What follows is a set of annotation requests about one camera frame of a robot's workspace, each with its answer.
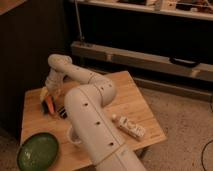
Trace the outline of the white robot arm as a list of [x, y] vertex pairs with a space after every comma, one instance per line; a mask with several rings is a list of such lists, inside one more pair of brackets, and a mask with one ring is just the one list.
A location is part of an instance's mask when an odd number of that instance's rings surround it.
[[64, 107], [97, 171], [146, 171], [103, 108], [116, 96], [116, 86], [104, 75], [74, 65], [67, 55], [51, 54], [45, 86], [51, 95], [59, 90], [65, 76], [80, 83], [64, 97]]

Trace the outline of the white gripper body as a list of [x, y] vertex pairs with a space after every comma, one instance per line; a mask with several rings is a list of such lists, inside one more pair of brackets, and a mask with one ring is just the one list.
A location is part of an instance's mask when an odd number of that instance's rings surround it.
[[52, 96], [57, 97], [61, 95], [64, 77], [65, 75], [63, 73], [54, 69], [50, 70], [45, 81], [45, 86]]

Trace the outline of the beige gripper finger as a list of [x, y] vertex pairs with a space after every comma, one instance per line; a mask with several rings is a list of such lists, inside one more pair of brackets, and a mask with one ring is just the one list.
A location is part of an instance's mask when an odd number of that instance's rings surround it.
[[58, 109], [59, 107], [61, 107], [62, 97], [61, 97], [61, 95], [54, 95], [53, 98], [54, 98], [55, 107], [56, 107], [56, 109]]
[[43, 102], [47, 95], [48, 95], [48, 90], [46, 87], [43, 87], [40, 92], [40, 102]]

